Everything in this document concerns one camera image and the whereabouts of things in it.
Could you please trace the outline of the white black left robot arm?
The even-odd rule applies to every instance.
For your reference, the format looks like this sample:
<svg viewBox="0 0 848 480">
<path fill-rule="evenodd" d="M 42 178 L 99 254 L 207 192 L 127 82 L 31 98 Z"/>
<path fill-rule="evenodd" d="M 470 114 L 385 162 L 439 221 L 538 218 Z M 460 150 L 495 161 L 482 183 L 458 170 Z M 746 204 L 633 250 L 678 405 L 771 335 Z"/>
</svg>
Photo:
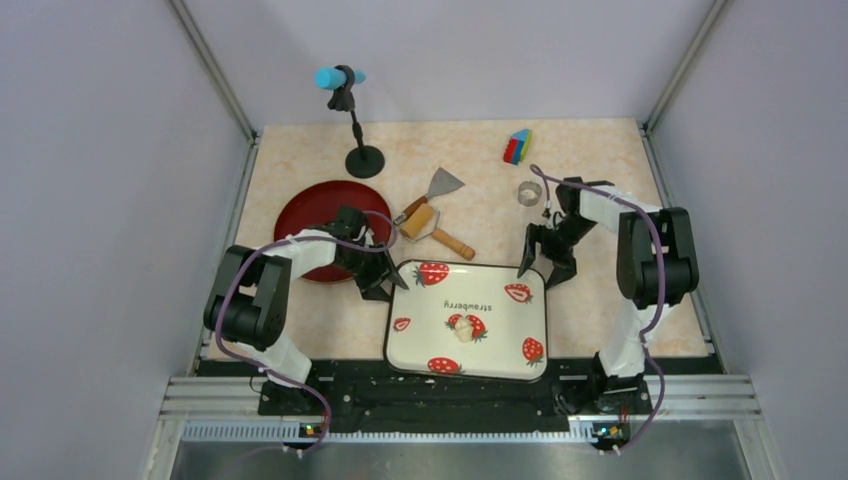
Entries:
<svg viewBox="0 0 848 480">
<path fill-rule="evenodd" d="M 373 215 L 343 205 L 331 221 L 258 249 L 233 245 L 219 264 L 203 313 L 205 328 L 221 352 L 283 387 L 283 401 L 297 413 L 327 401 L 308 378 L 311 360 L 284 332 L 292 282 L 332 266 L 352 276 L 366 301 L 390 301 L 386 282 L 408 287 L 390 255 L 392 244 L 372 237 Z"/>
</svg>

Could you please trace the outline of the white strawberry print tray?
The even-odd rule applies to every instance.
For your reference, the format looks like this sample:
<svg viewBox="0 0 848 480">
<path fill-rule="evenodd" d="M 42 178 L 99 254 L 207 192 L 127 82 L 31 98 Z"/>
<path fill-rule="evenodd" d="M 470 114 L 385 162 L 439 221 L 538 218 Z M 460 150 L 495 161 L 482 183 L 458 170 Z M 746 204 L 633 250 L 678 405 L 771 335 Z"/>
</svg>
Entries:
<svg viewBox="0 0 848 480">
<path fill-rule="evenodd" d="M 548 364 L 543 277 L 515 267 L 404 262 L 384 358 L 398 371 L 535 382 Z"/>
</svg>

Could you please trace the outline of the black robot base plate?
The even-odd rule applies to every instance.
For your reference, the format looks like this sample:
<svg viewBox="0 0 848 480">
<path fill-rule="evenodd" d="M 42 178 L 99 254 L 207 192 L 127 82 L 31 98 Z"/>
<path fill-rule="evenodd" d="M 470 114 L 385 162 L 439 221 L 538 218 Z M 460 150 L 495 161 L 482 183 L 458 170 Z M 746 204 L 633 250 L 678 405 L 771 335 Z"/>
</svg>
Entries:
<svg viewBox="0 0 848 480">
<path fill-rule="evenodd" d="M 330 403 L 333 433 L 565 431 L 567 391 L 588 358 L 554 358 L 532 383 L 404 374 L 384 360 L 317 360 L 308 385 Z"/>
</svg>

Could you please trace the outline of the wooden dough roller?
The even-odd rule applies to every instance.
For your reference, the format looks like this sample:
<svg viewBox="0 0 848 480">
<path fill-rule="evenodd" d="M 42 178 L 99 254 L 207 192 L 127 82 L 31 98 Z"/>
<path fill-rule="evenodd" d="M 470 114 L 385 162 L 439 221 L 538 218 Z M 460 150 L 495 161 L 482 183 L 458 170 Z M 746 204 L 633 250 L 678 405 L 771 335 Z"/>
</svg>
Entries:
<svg viewBox="0 0 848 480">
<path fill-rule="evenodd" d="M 411 216 L 400 224 L 400 234 L 412 243 L 426 238 L 442 244 L 465 260 L 473 260 L 476 251 L 439 226 L 441 212 L 429 204 L 418 206 Z"/>
</svg>

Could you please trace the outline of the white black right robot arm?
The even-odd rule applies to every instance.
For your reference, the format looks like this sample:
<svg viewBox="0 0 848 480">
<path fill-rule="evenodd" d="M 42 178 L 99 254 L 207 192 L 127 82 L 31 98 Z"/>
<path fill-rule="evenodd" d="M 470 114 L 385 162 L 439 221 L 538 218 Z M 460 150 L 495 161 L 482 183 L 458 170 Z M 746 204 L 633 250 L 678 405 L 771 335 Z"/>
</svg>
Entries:
<svg viewBox="0 0 848 480">
<path fill-rule="evenodd" d="M 567 397 L 576 408 L 612 412 L 638 391 L 653 331 L 699 283 L 690 215 L 682 207 L 640 202 L 605 180 L 568 177 L 554 192 L 560 210 L 545 225 L 527 226 L 518 272 L 524 274 L 542 255 L 553 266 L 545 286 L 555 287 L 576 276 L 574 249 L 594 227 L 616 234 L 623 317 L 594 355 L 584 385 Z"/>
</svg>

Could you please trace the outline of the white dough lump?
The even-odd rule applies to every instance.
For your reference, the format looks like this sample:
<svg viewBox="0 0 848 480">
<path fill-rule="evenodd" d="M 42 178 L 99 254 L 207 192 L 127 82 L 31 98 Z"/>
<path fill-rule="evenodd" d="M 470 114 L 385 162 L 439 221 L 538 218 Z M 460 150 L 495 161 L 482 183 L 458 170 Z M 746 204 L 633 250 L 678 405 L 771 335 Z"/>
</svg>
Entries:
<svg viewBox="0 0 848 480">
<path fill-rule="evenodd" d="M 453 325 L 453 332 L 461 343 L 469 343 L 473 338 L 473 325 L 466 316 L 459 316 Z"/>
</svg>

